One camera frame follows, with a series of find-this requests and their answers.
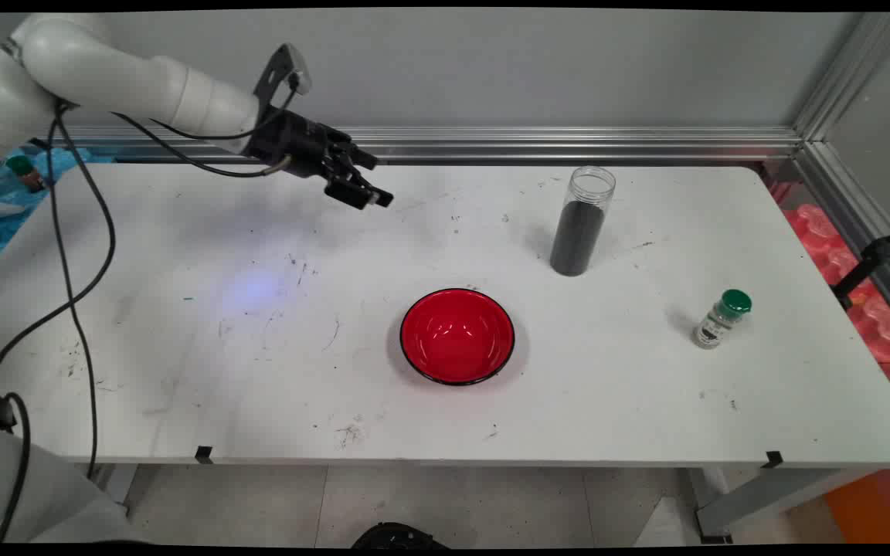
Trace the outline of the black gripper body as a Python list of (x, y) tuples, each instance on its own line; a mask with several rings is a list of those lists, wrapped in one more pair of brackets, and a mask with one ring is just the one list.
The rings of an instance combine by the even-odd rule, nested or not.
[(283, 161), (283, 170), (299, 178), (347, 177), (353, 168), (350, 137), (292, 110), (267, 108), (257, 121), (244, 155), (272, 168)]

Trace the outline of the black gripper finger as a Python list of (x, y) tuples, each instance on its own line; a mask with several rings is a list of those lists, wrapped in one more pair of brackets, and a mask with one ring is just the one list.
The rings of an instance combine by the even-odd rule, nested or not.
[(343, 168), (364, 168), (374, 170), (380, 161), (377, 156), (363, 151), (353, 141), (339, 141), (333, 144), (333, 158)]
[(325, 169), (324, 179), (328, 197), (357, 210), (364, 210), (367, 205), (388, 208), (392, 204), (393, 194), (372, 185), (353, 165)]

